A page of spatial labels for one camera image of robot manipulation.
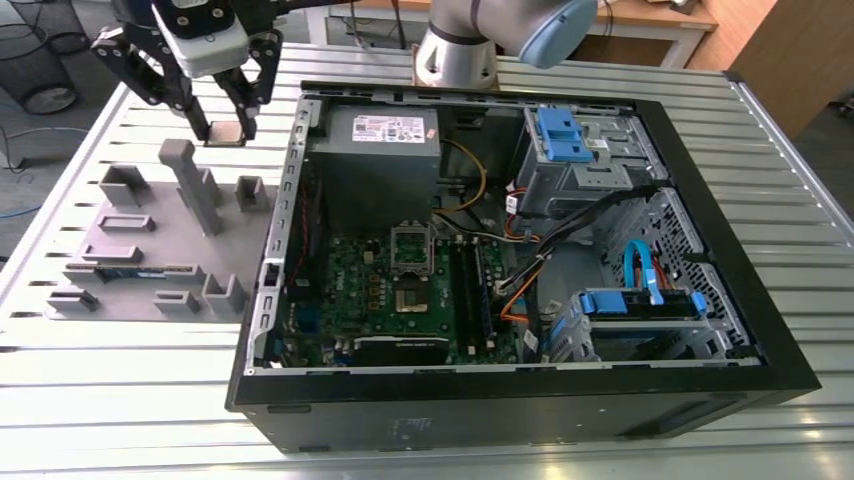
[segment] case label sticker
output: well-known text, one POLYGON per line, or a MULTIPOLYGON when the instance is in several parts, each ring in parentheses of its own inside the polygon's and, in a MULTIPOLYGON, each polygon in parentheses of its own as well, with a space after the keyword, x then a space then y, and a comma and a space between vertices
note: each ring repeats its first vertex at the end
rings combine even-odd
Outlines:
POLYGON ((529 348, 534 351, 537 351, 537 347, 540 346, 540 340, 537 339, 537 336, 532 333, 530 330, 525 331, 525 344, 529 346, 529 348))
POLYGON ((605 140, 589 138, 586 142, 588 142, 588 148, 601 148, 604 150, 610 150, 609 142, 606 142, 605 140))
POLYGON ((359 115, 353 121, 353 141, 425 143, 425 119, 359 115))

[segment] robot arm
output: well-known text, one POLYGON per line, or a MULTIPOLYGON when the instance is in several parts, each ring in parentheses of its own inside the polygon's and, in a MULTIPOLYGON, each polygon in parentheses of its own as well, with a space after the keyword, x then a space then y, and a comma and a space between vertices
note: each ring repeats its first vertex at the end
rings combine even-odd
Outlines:
POLYGON ((597 0, 433 0, 430 28, 415 59, 419 81, 490 88, 496 44, 538 68, 573 53, 597 18, 597 0))
POLYGON ((270 103, 282 53, 277 17, 349 0, 113 0, 122 26, 106 30, 93 51, 151 105, 166 103, 187 118, 209 146, 242 146, 255 138, 255 117, 270 103), (161 65, 158 71, 143 58, 161 65), (250 81, 250 57, 261 73, 250 81), (191 79, 214 76, 235 105, 238 122, 209 123, 191 79))
MULTIPOLYGON (((207 146, 242 146, 255 138, 255 117, 270 103, 282 53, 277 17, 350 0, 113 0, 122 26, 106 30, 93 51, 151 105, 187 118, 207 146), (155 69, 143 54, 161 65, 155 69), (261 73, 250 81, 242 65, 261 73), (191 79, 213 75, 235 105, 238 122, 209 123, 191 79)), ((597 14, 597 0, 433 0, 430 29, 415 73, 430 86, 490 88, 496 44, 540 68, 564 60, 597 14)))

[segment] ram slot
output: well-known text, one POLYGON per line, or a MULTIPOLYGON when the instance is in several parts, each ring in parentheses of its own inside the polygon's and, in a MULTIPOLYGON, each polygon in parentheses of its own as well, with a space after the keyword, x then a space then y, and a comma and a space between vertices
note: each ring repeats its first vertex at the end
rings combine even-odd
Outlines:
POLYGON ((484 323, 484 338, 488 350, 496 348, 496 330, 493 329, 493 313, 490 312, 490 288, 486 283, 486 266, 481 244, 476 244, 476 260, 478 263, 478 287, 481 290, 481 322, 484 323))
POLYGON ((486 347, 476 246, 456 244, 452 247, 452 265, 457 345, 461 355, 473 356, 484 353, 486 347))

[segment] open computer tower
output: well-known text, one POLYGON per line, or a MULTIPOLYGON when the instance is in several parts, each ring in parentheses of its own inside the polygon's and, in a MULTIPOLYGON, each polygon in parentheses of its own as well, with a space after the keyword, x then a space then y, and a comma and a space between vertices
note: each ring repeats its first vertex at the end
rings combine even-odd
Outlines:
POLYGON ((303 84, 227 398, 281 449, 670 437, 817 388, 661 104, 303 84))

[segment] power supply label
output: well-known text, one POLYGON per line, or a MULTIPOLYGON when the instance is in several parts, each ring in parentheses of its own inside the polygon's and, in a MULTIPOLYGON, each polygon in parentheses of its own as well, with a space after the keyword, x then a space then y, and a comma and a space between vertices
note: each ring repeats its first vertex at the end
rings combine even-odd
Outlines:
POLYGON ((359 115, 353 121, 353 141, 425 143, 425 119, 359 115))

